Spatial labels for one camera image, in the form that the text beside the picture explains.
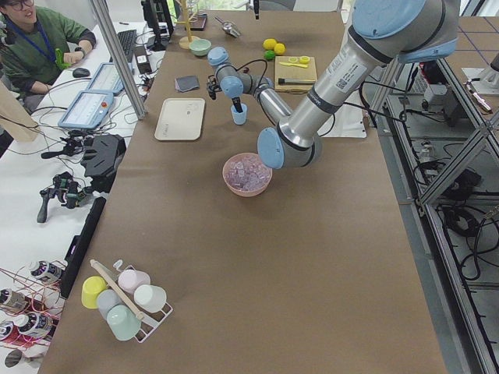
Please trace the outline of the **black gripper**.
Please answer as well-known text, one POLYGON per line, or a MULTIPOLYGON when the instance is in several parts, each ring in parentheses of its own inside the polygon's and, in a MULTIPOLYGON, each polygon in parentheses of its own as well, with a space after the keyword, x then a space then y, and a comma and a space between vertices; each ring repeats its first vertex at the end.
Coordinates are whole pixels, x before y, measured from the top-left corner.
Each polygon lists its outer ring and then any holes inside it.
MULTIPOLYGON (((253 12, 255 19, 260 18, 260 0, 253 0, 253 12)), ((236 112, 242 112, 240 100, 240 78, 226 76, 218 80, 215 76, 209 76, 207 81, 207 92, 212 100, 216 99, 217 93, 221 92, 232 100, 236 112)))

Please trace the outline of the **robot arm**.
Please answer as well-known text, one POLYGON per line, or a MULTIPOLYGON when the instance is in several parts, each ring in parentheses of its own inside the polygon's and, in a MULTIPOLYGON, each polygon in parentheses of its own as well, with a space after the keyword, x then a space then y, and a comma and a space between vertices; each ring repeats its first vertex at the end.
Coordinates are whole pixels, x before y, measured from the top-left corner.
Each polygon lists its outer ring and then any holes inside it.
POLYGON ((428 62, 452 54, 457 45, 458 1, 357 1, 346 42, 296 109, 274 90, 271 81, 238 72, 223 47, 207 60, 217 89, 241 111, 240 97, 259 102, 272 126, 260 132, 257 152, 269 168, 300 168, 321 152, 322 125, 378 66, 394 58, 401 63, 428 62))

